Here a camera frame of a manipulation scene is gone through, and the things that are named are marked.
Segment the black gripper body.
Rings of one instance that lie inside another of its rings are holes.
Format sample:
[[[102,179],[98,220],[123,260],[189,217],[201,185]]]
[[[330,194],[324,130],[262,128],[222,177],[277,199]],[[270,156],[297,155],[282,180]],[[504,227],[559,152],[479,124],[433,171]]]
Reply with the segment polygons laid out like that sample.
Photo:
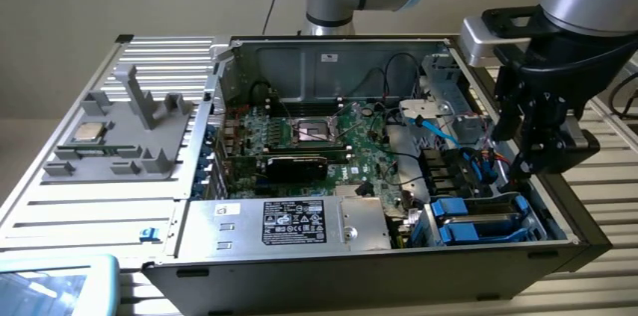
[[[636,32],[611,37],[576,33],[553,24],[539,5],[484,10],[481,22],[493,36],[529,40],[525,49],[507,43],[493,54],[513,68],[524,87],[560,96],[567,112],[581,118],[584,104],[611,84],[636,51]]]

